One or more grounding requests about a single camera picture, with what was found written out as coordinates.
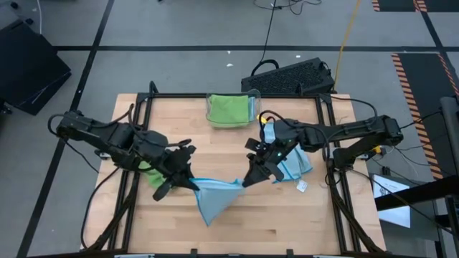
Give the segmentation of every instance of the light blue cloth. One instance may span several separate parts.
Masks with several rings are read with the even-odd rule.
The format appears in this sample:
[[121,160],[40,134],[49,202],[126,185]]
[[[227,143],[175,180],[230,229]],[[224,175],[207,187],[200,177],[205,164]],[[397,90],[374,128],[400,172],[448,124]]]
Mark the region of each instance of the light blue cloth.
[[[267,123],[265,125],[265,141],[272,143],[274,140],[274,123]],[[287,155],[286,160],[279,163],[278,168],[284,174],[282,182],[299,179],[301,175],[313,169],[309,163],[308,156],[301,150],[299,144]]]
[[194,195],[207,226],[210,226],[212,221],[245,191],[238,179],[233,183],[210,178],[190,178],[190,181],[199,187],[199,191],[194,191]]

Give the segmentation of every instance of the white paper label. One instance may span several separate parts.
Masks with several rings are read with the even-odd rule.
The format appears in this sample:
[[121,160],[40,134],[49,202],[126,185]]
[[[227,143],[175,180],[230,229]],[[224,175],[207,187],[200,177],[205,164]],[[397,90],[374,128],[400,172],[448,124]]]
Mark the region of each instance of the white paper label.
[[304,191],[306,190],[306,188],[308,187],[308,183],[306,183],[305,181],[303,180],[300,180],[298,182],[298,185],[296,186],[296,188],[301,192],[301,193],[304,193]]

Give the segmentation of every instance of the floor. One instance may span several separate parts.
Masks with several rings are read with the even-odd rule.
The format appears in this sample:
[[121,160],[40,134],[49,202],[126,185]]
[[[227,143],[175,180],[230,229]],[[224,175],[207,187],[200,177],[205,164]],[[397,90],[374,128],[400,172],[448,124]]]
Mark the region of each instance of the floor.
[[[35,1],[18,2],[22,6],[19,14],[39,21]],[[269,6],[270,0],[257,2]],[[287,9],[276,11],[268,44],[281,46],[281,50],[267,51],[265,58],[286,66],[319,57],[334,71],[355,3],[323,0],[318,6],[306,4],[300,16]],[[0,204],[8,207],[0,212],[3,257],[16,256],[56,154],[57,139],[46,127],[50,115],[68,110],[74,96],[81,95],[78,108],[86,116],[109,120],[117,94],[147,91],[150,80],[160,92],[239,92],[241,78],[261,58],[270,21],[270,11],[257,8],[250,0],[165,0],[162,4],[155,0],[42,0],[41,8],[42,33],[54,46],[68,46],[61,47],[58,55],[72,69],[72,76],[37,116],[15,110],[13,115],[0,117],[0,146],[9,150],[0,156]],[[104,12],[108,20],[100,28]],[[459,23],[459,13],[429,13],[429,17],[443,46],[459,46],[458,29],[453,26]],[[32,28],[38,32],[38,22]],[[99,39],[98,30],[102,33]],[[435,47],[421,13],[377,12],[370,1],[362,1],[347,44],[361,48],[343,53],[338,92],[372,103],[379,114],[396,118],[400,125],[411,123],[390,47]],[[96,53],[91,51],[93,45],[102,47]],[[120,46],[143,48],[133,51]],[[207,51],[208,47],[183,46],[223,47]],[[459,69],[459,52],[448,52],[448,56]],[[88,65],[92,65],[90,72],[83,72]],[[357,119],[372,115],[358,103],[354,109]],[[420,144],[414,127],[404,130],[404,136],[400,148]],[[91,147],[80,143],[75,147],[98,166],[100,161]],[[426,162],[419,148],[407,155]],[[406,163],[397,152],[380,162],[408,178],[432,180],[428,168]],[[373,173],[380,170],[372,162],[368,168]],[[82,216],[95,179],[96,174],[79,156],[64,149],[29,255],[79,249]],[[383,231],[389,251],[435,257],[432,242],[398,236],[390,226],[383,226]]]

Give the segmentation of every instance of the yellow cable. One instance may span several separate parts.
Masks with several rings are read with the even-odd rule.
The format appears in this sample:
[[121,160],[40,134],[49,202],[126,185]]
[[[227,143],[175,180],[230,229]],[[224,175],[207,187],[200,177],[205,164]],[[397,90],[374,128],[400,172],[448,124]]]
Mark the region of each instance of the yellow cable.
[[343,48],[344,46],[346,46],[347,39],[349,38],[349,35],[351,33],[352,24],[354,23],[354,20],[357,16],[357,11],[359,10],[360,2],[361,0],[357,0],[356,7],[354,8],[354,11],[352,12],[351,21],[347,25],[347,30],[346,30],[346,34],[344,35],[343,43],[341,43],[341,48],[339,49],[338,62],[336,63],[336,69],[335,69],[335,84],[333,85],[333,90],[335,90],[335,87],[338,84],[339,62],[341,61],[341,55],[343,54]]

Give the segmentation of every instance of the wooden tabletop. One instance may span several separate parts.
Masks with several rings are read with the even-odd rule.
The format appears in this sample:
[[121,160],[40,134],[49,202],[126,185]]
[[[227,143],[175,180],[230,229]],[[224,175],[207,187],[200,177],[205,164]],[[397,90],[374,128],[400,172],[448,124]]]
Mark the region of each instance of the wooden tabletop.
[[[135,99],[135,94],[119,95],[113,119],[121,116]],[[156,98],[149,129],[164,134],[170,143],[193,140],[191,144],[197,147],[191,157],[195,177],[229,182],[244,178],[249,167],[246,155],[250,152],[244,146],[249,137],[259,138],[257,124],[231,130],[214,129],[205,118],[205,109],[204,98]],[[267,109],[286,118],[318,123],[313,100],[263,99],[262,110]],[[337,123],[355,121],[349,101],[333,100],[333,110]],[[341,144],[348,146],[354,141],[345,140]],[[200,254],[285,254],[286,249],[293,249],[295,254],[339,254],[330,191],[324,182],[325,163],[320,151],[307,155],[313,170],[303,176],[308,183],[304,193],[293,182],[255,184],[209,227],[201,218],[191,190],[179,188],[156,202],[152,198],[155,190],[142,176],[129,252],[189,253],[196,248]],[[103,161],[98,183],[114,168],[111,161]],[[363,161],[356,161],[354,168],[367,173]],[[93,199],[85,228],[87,244],[97,239],[113,217],[120,175],[121,172],[114,175]],[[370,182],[355,173],[347,176],[356,219],[373,241],[385,249]],[[352,250],[349,224],[344,217],[343,222],[346,243]]]

